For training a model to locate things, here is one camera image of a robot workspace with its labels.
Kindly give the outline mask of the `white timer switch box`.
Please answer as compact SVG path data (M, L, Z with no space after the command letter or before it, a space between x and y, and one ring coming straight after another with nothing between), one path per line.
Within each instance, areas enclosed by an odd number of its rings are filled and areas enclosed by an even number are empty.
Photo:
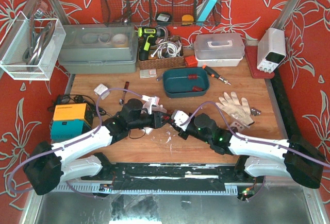
M240 124L237 121L233 121L230 124L230 128L233 130L233 132L239 132L239 133L241 133L245 129L245 126L242 125L242 124Z

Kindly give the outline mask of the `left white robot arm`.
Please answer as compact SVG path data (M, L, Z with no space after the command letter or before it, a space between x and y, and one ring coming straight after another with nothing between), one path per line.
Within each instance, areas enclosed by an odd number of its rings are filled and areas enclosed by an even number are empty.
M163 106L147 108L140 100L132 98L115 116L82 135L59 143L39 143L30 161L23 166L23 172L36 194L45 195L60 182L99 174L108 163L104 156L86 159L82 156L128 137L132 129L161 128L168 119Z

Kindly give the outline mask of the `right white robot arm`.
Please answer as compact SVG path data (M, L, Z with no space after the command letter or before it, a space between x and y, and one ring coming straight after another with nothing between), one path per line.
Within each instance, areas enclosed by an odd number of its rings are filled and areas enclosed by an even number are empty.
M183 139L193 136L218 154L246 156L243 170L252 177L289 177L308 188L320 187L325 156L301 136L270 140L232 133L205 113L189 117L175 111L170 124Z

